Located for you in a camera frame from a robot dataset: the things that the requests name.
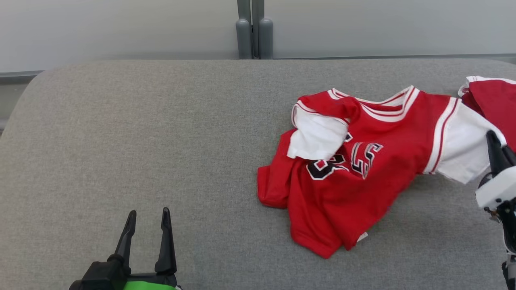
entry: gray cushion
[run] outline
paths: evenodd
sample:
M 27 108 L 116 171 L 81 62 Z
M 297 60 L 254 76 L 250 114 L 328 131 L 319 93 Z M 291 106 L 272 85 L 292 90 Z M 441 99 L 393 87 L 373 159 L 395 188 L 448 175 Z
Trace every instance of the gray cushion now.
M 490 60 L 103 61 L 45 71 L 0 138 L 0 281 L 64 289 L 114 252 L 138 211 L 133 272 L 157 260 L 172 214 L 185 289 L 501 289 L 502 228 L 474 190 L 420 176 L 369 237 L 324 260 L 295 244 L 256 169 L 297 97 L 332 87 L 382 100 L 415 85 L 455 95 Z

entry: printed number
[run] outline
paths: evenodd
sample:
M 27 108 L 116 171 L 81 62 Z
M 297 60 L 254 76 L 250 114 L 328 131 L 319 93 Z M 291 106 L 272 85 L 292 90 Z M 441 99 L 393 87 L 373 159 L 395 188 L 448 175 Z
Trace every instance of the printed number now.
M 375 153 L 378 153 L 383 146 L 378 143 L 369 143 L 365 150 L 360 153 L 360 146 L 362 142 L 357 142 L 351 150 L 351 169 L 359 173 L 363 179 L 367 177 L 369 170 L 373 166 L 375 160 Z M 343 155 L 337 154 L 329 160 L 312 160 L 307 164 L 308 172 L 314 180 L 323 180 L 336 170 L 346 170 L 348 168 L 344 166 L 346 160 Z
M 355 143 L 353 150 L 351 150 L 351 168 L 353 171 L 360 173 L 362 178 L 365 179 L 369 173 L 369 169 L 371 166 L 373 166 L 375 153 L 378 153 L 383 148 L 383 146 L 378 143 L 369 143 L 364 150 L 364 160 L 361 159 L 362 156 L 358 156 L 358 151 L 361 144 L 362 142 Z
M 308 163 L 307 169 L 314 180 L 323 180 L 335 170 L 347 170 L 342 164 L 346 162 L 343 155 L 337 154 L 329 160 L 312 160 Z
M 350 142 L 351 140 L 353 140 L 353 136 L 348 132 L 348 134 L 346 134 L 346 138 L 344 139 L 344 143 Z

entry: red basketball jersey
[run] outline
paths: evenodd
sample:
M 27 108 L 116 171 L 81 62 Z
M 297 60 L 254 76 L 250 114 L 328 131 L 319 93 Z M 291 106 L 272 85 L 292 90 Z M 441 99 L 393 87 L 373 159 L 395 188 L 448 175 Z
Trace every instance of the red basketball jersey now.
M 409 87 L 383 102 L 336 89 L 299 98 L 294 129 L 258 169 L 258 197 L 288 208 L 294 241 L 324 258 L 349 250 L 417 174 L 466 183 L 489 165 L 489 121 L 446 95 Z
M 466 79 L 459 89 L 463 103 L 497 126 L 509 146 L 516 148 L 516 82 L 478 75 Z

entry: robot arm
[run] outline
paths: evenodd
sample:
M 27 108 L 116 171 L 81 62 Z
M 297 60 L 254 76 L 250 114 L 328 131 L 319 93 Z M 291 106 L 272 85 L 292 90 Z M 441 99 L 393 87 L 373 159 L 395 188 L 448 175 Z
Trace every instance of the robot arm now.
M 93 262 L 83 278 L 73 282 L 69 290 L 181 290 L 175 278 L 178 268 L 169 209 L 163 208 L 163 235 L 155 273 L 131 274 L 129 255 L 135 226 L 136 211 L 131 211 L 115 253 L 107 262 Z
M 478 206 L 502 224 L 508 259 L 502 270 L 509 290 L 516 289 L 516 154 L 501 146 L 496 134 L 486 134 L 491 172 L 475 192 Z

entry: white wall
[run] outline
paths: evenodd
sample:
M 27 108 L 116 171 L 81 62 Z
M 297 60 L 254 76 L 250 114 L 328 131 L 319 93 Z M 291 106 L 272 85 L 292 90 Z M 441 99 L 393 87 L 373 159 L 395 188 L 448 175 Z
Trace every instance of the white wall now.
M 235 0 L 0 0 L 0 73 L 92 59 L 238 58 Z
M 265 0 L 274 58 L 516 53 L 515 0 Z

